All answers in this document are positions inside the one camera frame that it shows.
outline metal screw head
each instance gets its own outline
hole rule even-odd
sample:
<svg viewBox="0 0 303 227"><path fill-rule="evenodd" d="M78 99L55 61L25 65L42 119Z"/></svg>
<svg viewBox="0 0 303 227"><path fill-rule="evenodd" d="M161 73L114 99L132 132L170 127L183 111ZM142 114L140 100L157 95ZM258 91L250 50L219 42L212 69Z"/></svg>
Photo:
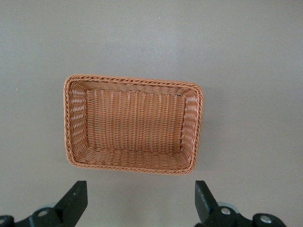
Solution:
<svg viewBox="0 0 303 227"><path fill-rule="evenodd" d="M42 217L42 216L44 216L44 215L46 215L47 214L47 211L46 210L43 210L43 211L41 211L40 213L38 213L38 217Z"/></svg>
<svg viewBox="0 0 303 227"><path fill-rule="evenodd" d="M266 224L272 223L272 220L271 220L268 216L265 216L265 215L262 215L262 216L260 217L260 220L263 221L263 222L266 223Z"/></svg>
<svg viewBox="0 0 303 227"><path fill-rule="evenodd" d="M226 207L223 207L221 209L221 213L222 214L225 214L225 215L230 215L231 214L231 211L229 209L227 209Z"/></svg>

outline empty basket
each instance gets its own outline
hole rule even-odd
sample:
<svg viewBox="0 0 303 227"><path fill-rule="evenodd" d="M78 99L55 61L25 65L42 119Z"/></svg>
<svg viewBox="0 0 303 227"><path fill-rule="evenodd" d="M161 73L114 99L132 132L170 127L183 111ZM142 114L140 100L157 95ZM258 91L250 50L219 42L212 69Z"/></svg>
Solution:
<svg viewBox="0 0 303 227"><path fill-rule="evenodd" d="M83 168L188 174L197 161L203 98L193 83L70 76L64 84L67 159Z"/></svg>

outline basket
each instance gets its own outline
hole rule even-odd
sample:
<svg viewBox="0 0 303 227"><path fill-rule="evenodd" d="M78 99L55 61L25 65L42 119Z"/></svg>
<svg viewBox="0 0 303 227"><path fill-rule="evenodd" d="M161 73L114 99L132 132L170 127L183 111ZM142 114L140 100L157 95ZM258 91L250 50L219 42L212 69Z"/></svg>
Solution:
<svg viewBox="0 0 303 227"><path fill-rule="evenodd" d="M197 161L203 91L193 83L73 75L65 147L78 167L185 175Z"/></svg>

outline rectangular basket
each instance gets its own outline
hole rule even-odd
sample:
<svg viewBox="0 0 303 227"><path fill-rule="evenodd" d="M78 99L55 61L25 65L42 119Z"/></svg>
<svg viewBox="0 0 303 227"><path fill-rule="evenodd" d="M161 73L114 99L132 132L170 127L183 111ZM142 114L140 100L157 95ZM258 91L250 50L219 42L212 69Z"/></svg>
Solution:
<svg viewBox="0 0 303 227"><path fill-rule="evenodd" d="M203 91L179 81L73 75L65 147L75 166L185 175L197 161Z"/></svg>

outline gray table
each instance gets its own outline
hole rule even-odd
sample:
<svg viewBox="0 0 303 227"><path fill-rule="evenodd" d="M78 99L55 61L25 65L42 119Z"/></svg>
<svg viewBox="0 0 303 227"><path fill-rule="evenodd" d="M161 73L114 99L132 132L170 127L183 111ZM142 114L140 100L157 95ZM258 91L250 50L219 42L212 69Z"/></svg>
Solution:
<svg viewBox="0 0 303 227"><path fill-rule="evenodd" d="M0 214L16 220L87 180L79 227L191 227L195 180L247 218L303 223L303 3L0 3ZM205 91L186 176L79 169L64 148L74 73L184 80Z"/></svg>

